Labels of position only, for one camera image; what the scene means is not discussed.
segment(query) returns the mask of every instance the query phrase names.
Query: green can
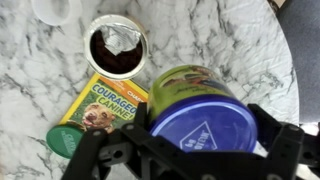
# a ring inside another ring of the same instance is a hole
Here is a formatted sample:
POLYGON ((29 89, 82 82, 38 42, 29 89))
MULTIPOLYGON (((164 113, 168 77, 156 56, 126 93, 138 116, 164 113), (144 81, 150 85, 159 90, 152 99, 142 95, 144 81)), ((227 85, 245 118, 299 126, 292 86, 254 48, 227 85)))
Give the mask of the green can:
POLYGON ((255 119, 210 69, 185 65, 161 75, 148 99, 150 132, 189 152, 253 151, 255 119))

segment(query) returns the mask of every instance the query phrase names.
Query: green lid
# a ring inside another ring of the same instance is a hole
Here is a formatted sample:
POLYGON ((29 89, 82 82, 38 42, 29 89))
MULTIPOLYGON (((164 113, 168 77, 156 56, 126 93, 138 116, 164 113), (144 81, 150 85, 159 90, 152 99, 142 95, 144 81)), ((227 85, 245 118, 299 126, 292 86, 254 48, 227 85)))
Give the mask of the green lid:
POLYGON ((70 159, 82 135, 83 132, 73 126, 56 126, 47 133, 47 144, 55 153, 70 159))

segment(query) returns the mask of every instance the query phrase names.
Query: blue lid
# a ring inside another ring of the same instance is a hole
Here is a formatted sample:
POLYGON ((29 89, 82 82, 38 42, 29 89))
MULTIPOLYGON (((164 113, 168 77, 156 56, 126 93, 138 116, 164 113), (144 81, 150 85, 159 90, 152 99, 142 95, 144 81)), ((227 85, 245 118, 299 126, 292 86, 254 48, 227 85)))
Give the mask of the blue lid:
POLYGON ((252 152, 257 140, 254 116, 239 101, 219 95, 201 95, 179 101, 151 126, 185 152, 243 150, 252 152))

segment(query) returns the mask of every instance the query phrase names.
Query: cartoon dog on box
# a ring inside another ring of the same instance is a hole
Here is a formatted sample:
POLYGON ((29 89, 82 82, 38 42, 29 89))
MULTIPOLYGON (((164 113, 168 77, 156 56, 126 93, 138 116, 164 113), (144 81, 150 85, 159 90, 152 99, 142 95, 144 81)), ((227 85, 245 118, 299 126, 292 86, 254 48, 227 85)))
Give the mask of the cartoon dog on box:
POLYGON ((115 115, 106 106, 100 103, 91 103, 84 110, 82 124, 73 120, 69 120, 67 123, 76 125, 83 131, 95 128, 105 129, 108 133, 111 133, 114 130, 111 122, 115 118, 115 115))

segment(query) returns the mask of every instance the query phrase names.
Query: peeled foil lid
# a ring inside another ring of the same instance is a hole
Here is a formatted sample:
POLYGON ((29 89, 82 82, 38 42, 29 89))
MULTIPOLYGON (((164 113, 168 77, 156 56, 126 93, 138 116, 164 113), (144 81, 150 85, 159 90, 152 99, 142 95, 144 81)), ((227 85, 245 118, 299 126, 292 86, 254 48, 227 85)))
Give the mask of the peeled foil lid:
POLYGON ((137 47, 141 33, 121 24, 107 24, 101 27, 105 47, 113 54, 131 51, 137 47))

